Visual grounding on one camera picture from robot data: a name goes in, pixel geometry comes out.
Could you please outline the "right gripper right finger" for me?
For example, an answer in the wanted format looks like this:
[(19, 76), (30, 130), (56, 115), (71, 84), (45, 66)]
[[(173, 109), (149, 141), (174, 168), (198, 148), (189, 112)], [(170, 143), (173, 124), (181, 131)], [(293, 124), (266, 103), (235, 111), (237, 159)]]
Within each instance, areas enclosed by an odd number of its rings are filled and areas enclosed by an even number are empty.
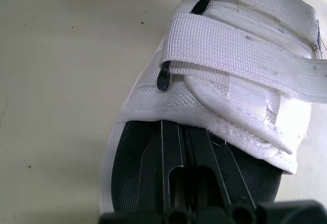
[(254, 209), (255, 204), (227, 143), (202, 128), (186, 126), (183, 129), (185, 146), (195, 170), (197, 207)]

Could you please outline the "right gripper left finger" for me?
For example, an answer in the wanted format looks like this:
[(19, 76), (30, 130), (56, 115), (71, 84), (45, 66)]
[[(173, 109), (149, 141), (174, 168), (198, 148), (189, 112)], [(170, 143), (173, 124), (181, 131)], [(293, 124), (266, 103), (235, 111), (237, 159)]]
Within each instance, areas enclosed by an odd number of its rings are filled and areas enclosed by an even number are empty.
[(161, 223), (189, 223), (188, 179), (179, 125), (162, 120), (142, 155), (139, 210), (157, 214)]

